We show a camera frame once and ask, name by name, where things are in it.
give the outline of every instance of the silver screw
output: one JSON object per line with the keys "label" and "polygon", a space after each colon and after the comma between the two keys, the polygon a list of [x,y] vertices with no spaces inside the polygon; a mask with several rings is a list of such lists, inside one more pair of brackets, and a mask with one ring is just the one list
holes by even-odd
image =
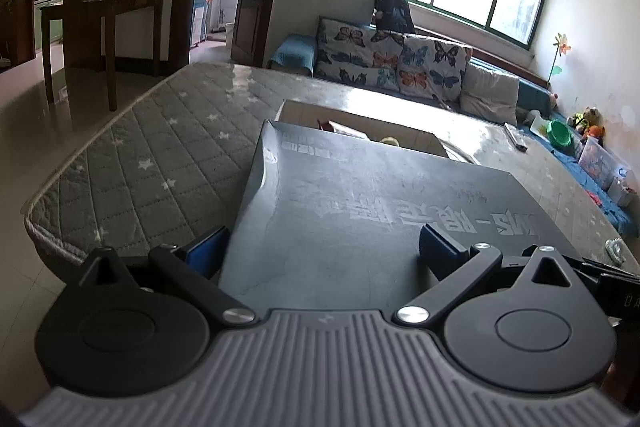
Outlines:
{"label": "silver screw", "polygon": [[396,312],[396,317],[405,324],[420,324],[429,318],[429,312],[420,306],[405,306]]}
{"label": "silver screw", "polygon": [[229,324],[248,324],[255,318],[255,313],[247,308],[229,308],[222,314]]}

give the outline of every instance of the sofa armrest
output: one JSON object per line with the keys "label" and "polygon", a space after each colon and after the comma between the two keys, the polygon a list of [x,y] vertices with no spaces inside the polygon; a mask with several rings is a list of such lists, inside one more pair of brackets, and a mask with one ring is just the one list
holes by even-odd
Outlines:
{"label": "sofa armrest", "polygon": [[520,79],[517,105],[527,111],[537,109],[545,118],[551,115],[551,99],[548,90],[523,78]]}
{"label": "sofa armrest", "polygon": [[310,35],[290,33],[267,63],[270,69],[313,76],[318,44]]}

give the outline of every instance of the gray ribbed panel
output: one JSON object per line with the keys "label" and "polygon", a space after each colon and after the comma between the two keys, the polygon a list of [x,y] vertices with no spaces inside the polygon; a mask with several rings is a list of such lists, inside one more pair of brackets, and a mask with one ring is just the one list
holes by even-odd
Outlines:
{"label": "gray ribbed panel", "polygon": [[185,380],[107,400],[55,389],[21,420],[33,427],[622,426],[595,388],[526,399],[486,389],[444,359],[429,333],[379,312],[276,311],[227,331]]}

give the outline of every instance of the table leg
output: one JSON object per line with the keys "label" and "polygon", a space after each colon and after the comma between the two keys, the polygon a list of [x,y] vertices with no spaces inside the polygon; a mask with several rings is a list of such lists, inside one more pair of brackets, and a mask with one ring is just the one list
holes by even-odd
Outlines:
{"label": "table leg", "polygon": [[160,42],[162,37],[162,0],[154,4],[154,76],[160,76]]}
{"label": "table leg", "polygon": [[51,78],[51,47],[49,35],[49,19],[42,17],[42,68],[44,69],[44,86],[47,91],[47,102],[54,103],[53,80]]}
{"label": "table leg", "polygon": [[109,94],[109,110],[118,109],[116,92],[116,17],[113,13],[104,17],[104,54],[107,65],[107,92]]}

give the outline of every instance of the orange plush toy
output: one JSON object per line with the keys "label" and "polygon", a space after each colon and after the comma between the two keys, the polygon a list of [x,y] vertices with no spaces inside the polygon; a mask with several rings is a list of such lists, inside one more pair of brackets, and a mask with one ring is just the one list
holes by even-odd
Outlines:
{"label": "orange plush toy", "polygon": [[582,135],[582,142],[586,142],[588,137],[594,137],[598,140],[600,146],[602,146],[602,139],[604,138],[604,127],[601,125],[592,125],[585,129],[584,134]]}

